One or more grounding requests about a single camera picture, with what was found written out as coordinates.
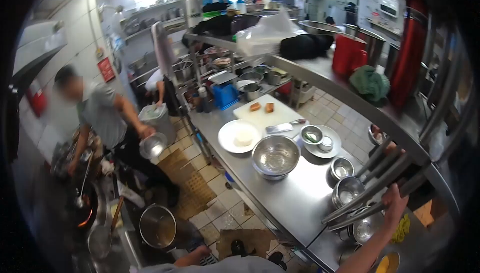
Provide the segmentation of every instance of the white cutting board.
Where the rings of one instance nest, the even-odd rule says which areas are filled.
[[[255,112],[251,112],[250,105],[256,102],[260,103],[261,108]],[[265,112],[265,105],[267,103],[274,103],[274,111],[272,113],[267,114]],[[267,131],[265,130],[265,127],[267,126],[273,126],[288,123],[298,119],[303,119],[300,114],[298,114],[293,109],[286,106],[285,104],[270,95],[263,95],[258,99],[248,102],[242,107],[235,109],[233,111],[233,114],[238,119],[247,120],[257,126],[258,130],[261,131],[263,137],[271,135],[267,134]],[[282,134],[289,138],[294,138],[300,132],[300,129],[305,125],[306,124],[294,125],[293,130],[291,131],[272,134]]]

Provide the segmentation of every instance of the flame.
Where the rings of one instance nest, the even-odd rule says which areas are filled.
[[[80,224],[78,224],[78,227],[82,227],[82,226],[84,226],[85,224],[87,224],[88,220],[90,220],[90,217],[92,216],[92,213],[93,213],[93,208],[90,210],[90,214],[88,215],[88,218],[87,218],[85,221],[83,221],[83,222],[81,222]]]

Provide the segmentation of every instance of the green towel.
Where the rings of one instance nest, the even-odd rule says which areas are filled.
[[[360,95],[371,102],[377,102],[387,96],[390,90],[390,81],[385,75],[375,72],[371,66],[361,66],[350,76],[350,83]]]

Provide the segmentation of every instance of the knife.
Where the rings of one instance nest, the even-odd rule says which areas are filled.
[[[265,127],[265,130],[267,133],[279,133],[279,132],[284,132],[284,131],[290,131],[293,130],[293,125],[298,125],[298,124],[305,124],[307,122],[306,119],[298,119],[291,121],[289,123],[283,123],[275,126],[268,126]]]

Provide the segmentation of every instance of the wire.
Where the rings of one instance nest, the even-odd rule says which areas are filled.
[[[95,47],[99,48],[99,43],[96,41],[95,31],[93,29],[93,22],[92,22],[92,15],[90,14],[90,0],[87,0],[87,14],[88,14],[88,21],[90,22],[90,29],[92,30],[93,35],[93,42],[95,43]]]

